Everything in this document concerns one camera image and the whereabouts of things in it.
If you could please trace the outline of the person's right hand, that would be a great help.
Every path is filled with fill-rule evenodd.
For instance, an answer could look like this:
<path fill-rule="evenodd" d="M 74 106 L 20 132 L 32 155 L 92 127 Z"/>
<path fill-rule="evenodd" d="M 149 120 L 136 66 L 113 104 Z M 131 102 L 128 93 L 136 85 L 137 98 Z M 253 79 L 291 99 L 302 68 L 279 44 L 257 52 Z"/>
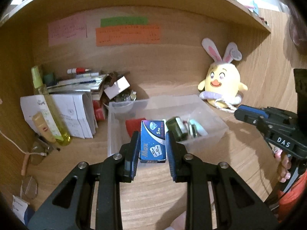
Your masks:
<path fill-rule="evenodd" d="M 291 161 L 289 160 L 287 154 L 281 149 L 275 153 L 275 158 L 279 161 L 277 169 L 278 180 L 281 183 L 285 183 L 291 177 L 289 172 L 289 169 L 291 168 Z"/>

